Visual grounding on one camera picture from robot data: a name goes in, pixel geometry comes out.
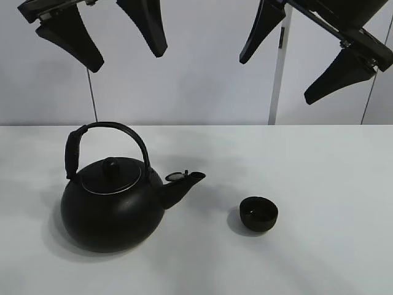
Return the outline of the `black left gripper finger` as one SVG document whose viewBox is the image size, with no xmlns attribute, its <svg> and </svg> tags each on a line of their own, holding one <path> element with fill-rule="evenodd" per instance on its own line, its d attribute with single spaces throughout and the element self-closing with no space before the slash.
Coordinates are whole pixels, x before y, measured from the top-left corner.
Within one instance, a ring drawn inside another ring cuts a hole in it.
<svg viewBox="0 0 393 295">
<path fill-rule="evenodd" d="M 156 58 L 168 48 L 163 28 L 159 0 L 118 0 L 116 4 L 130 17 L 140 30 L 149 49 Z"/>
</svg>

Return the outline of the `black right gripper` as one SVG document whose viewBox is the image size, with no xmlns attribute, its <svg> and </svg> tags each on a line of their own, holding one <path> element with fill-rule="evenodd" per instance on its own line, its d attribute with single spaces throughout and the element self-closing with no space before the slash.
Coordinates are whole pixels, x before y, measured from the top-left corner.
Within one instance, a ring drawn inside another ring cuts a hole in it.
<svg viewBox="0 0 393 295">
<path fill-rule="evenodd" d="M 308 105 L 339 89 L 371 79 L 376 74 L 375 68 L 386 71 L 392 66 L 392 50 L 365 29 L 387 1 L 261 0 L 239 55 L 241 64 L 250 60 L 259 45 L 286 17 L 286 4 L 340 41 L 340 53 L 305 91 Z"/>
</svg>

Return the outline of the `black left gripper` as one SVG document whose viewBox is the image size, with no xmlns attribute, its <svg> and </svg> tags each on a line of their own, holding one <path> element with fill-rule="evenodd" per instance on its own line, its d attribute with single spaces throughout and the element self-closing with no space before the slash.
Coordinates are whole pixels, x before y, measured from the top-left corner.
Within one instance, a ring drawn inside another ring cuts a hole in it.
<svg viewBox="0 0 393 295">
<path fill-rule="evenodd" d="M 40 17 L 37 35 L 61 47 L 96 73 L 104 59 L 83 23 L 76 6 L 80 2 L 83 0 L 31 0 L 24 1 L 17 9 L 28 23 Z M 85 0 L 84 3 L 95 5 L 95 1 Z"/>
</svg>

